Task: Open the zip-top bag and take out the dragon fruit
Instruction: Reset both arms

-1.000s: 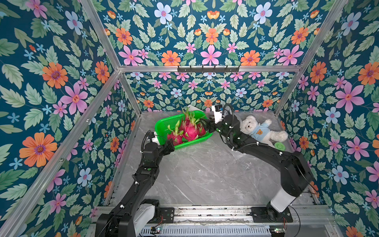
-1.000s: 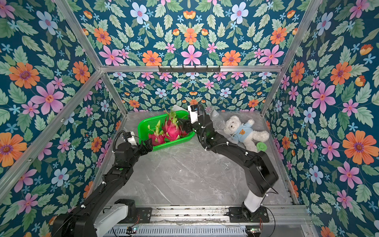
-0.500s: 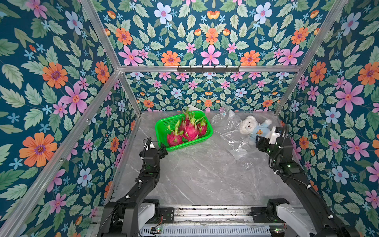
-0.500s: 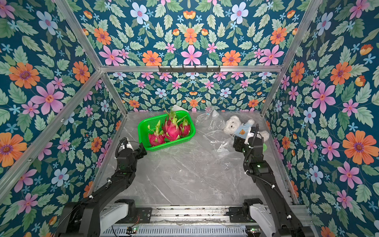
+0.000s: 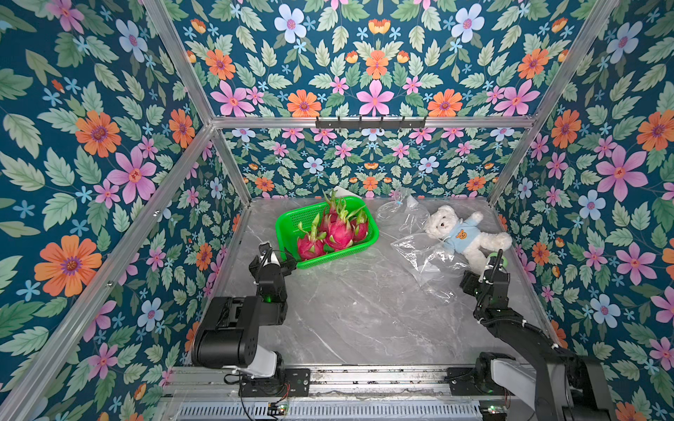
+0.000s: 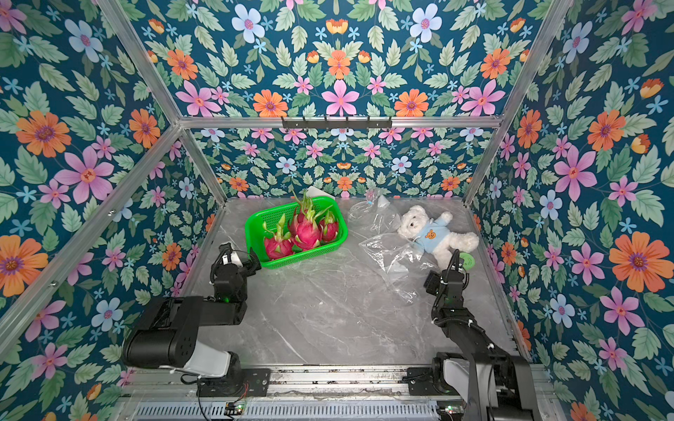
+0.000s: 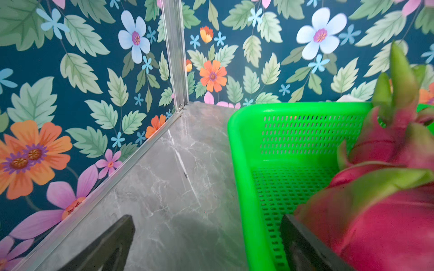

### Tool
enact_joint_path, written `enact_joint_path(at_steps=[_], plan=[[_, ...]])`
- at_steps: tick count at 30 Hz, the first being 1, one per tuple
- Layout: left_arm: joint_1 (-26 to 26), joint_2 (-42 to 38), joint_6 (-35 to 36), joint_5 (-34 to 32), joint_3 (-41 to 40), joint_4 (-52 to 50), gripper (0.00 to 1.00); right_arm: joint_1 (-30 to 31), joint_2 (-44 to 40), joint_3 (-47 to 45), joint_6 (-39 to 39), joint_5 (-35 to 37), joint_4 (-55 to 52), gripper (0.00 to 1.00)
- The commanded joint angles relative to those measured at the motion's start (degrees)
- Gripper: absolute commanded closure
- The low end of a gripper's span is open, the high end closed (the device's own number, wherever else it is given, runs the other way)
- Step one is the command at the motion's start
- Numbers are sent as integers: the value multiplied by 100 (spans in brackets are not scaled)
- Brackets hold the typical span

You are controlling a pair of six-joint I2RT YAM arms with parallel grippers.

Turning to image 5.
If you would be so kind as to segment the green plastic basket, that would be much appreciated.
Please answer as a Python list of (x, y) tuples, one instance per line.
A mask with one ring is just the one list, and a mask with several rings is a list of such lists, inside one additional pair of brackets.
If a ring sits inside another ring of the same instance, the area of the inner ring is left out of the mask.
[(351, 196), (339, 198), (338, 210), (340, 210), (340, 208), (346, 208), (349, 211), (350, 220), (362, 207), (365, 207), (367, 216), (369, 217), (369, 233), (365, 240), (358, 243), (354, 242), (353, 246), (350, 248), (342, 251), (335, 251), (328, 246), (325, 240), (325, 255), (310, 261), (301, 260), (298, 254), (297, 241), (298, 238), (301, 238), (304, 235), (297, 230), (298, 223), (302, 222), (305, 227), (310, 226), (316, 214), (323, 214), (326, 203), (316, 203), (315, 205), (304, 206), (296, 210), (289, 210), (289, 212), (286, 212), (279, 217), (276, 222), (278, 245), (282, 250), (287, 249), (289, 253), (293, 255), (298, 262), (299, 268), (311, 268), (353, 254), (361, 253), (377, 242), (379, 239), (379, 229), (365, 201), (360, 198), (352, 198)]

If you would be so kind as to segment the pink dragon fruit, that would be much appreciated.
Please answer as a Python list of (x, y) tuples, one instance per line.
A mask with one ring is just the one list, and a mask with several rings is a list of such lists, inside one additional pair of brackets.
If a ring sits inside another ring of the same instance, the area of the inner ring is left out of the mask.
[(326, 208), (323, 210), (319, 229), (322, 232), (328, 232), (329, 228), (336, 223), (339, 217), (339, 198), (337, 198), (336, 191), (334, 189), (330, 191), (330, 193), (325, 193), (324, 197), (326, 199)]
[(354, 228), (350, 223), (349, 211), (340, 208), (328, 216), (326, 223), (326, 243), (335, 251), (342, 251), (354, 244)]
[(350, 224), (354, 233), (354, 242), (358, 243), (365, 240), (369, 233), (369, 217), (367, 216), (365, 207), (362, 207), (355, 213)]
[(310, 261), (326, 254), (326, 232), (321, 230), (322, 222), (322, 215), (316, 214), (310, 226), (305, 227), (302, 222), (298, 223), (297, 230), (304, 235), (297, 241), (298, 254), (302, 261)]

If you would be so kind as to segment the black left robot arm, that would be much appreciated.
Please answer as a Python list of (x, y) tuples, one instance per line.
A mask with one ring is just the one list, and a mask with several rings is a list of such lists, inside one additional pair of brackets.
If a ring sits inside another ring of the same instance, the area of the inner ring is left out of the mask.
[(216, 296), (206, 310), (191, 349), (197, 367), (236, 370), (251, 379), (281, 376), (283, 358), (259, 344), (263, 326), (282, 326), (288, 310), (285, 279), (297, 268), (288, 250), (259, 245), (249, 264), (254, 296)]

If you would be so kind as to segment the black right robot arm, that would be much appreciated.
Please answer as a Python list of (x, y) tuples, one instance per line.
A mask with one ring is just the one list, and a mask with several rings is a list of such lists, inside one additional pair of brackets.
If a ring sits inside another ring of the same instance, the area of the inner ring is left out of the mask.
[(486, 379), (517, 396), (539, 420), (616, 420), (601, 362), (561, 347), (509, 306), (503, 254), (490, 254), (481, 275), (467, 272), (460, 283), (476, 298), (474, 319), (526, 361), (489, 357)]

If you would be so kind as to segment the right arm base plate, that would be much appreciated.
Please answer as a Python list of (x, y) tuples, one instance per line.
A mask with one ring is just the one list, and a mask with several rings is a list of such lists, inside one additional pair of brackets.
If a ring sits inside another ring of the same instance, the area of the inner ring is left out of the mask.
[(453, 396), (505, 395), (502, 387), (484, 380), (474, 367), (448, 368), (443, 381), (449, 385)]

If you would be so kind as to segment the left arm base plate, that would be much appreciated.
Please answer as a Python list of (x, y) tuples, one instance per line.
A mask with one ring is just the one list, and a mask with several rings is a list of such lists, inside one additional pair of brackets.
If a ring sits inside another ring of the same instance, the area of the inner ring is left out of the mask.
[(312, 371), (309, 368), (281, 368), (269, 378), (244, 375), (240, 379), (243, 397), (307, 397)]

